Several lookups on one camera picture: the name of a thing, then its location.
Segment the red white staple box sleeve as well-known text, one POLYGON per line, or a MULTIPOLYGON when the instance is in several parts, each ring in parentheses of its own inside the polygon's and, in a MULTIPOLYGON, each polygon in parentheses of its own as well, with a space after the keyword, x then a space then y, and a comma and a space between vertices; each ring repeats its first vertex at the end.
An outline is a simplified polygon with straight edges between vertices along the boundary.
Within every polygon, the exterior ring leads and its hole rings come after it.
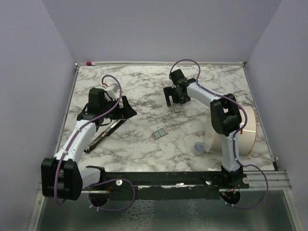
POLYGON ((174 112, 175 112, 175 113, 182 112, 182 106, 181 106, 180 103, 174 103, 174 104, 173 104, 173 107, 174 107, 174 112))

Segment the staple box tray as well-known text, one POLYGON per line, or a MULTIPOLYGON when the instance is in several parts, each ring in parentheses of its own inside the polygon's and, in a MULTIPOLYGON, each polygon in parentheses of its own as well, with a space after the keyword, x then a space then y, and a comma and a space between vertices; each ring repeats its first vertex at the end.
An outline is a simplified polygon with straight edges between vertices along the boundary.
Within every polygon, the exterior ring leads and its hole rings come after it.
POLYGON ((155 139, 159 139, 168 134, 168 131, 165 128, 161 128, 153 132, 153 136, 155 139))

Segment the black stapler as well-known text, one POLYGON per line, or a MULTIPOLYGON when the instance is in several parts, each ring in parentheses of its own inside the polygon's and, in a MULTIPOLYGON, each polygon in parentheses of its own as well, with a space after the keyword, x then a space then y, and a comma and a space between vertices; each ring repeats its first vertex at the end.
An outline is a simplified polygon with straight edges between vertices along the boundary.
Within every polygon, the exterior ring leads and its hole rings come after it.
POLYGON ((126 119, 120 119, 113 122, 104 132, 102 132, 94 141, 92 141, 85 149, 85 153, 93 151, 106 137, 109 137, 115 132, 121 125, 126 122, 126 119))

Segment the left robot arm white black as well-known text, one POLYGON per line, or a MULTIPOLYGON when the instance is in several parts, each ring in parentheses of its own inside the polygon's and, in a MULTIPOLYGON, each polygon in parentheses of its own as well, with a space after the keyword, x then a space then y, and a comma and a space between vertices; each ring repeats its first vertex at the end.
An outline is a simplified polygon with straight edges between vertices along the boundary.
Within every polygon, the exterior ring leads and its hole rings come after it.
POLYGON ((113 124, 107 129, 114 132, 126 120, 136 116, 126 96, 117 98, 113 90, 92 88, 88 103, 77 115, 75 128, 64 146, 41 163, 42 193, 45 197, 77 200, 88 186, 101 190, 106 185, 102 167, 78 168, 78 163, 90 144, 91 138, 109 118, 113 124))

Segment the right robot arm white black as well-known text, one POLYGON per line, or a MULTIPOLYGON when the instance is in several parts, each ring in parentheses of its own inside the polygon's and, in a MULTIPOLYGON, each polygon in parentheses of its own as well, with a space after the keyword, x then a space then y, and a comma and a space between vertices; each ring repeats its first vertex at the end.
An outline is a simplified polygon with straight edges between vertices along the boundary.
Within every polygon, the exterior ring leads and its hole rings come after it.
POLYGON ((187 79, 180 69, 171 72, 169 78, 173 86, 163 88, 168 107, 172 103, 185 104, 194 98, 210 109, 212 128, 221 140, 221 183, 226 188, 234 187, 239 181, 238 177, 243 173, 243 167, 239 164, 237 144, 237 132, 242 117, 234 95, 221 95, 206 89, 195 78, 187 79))

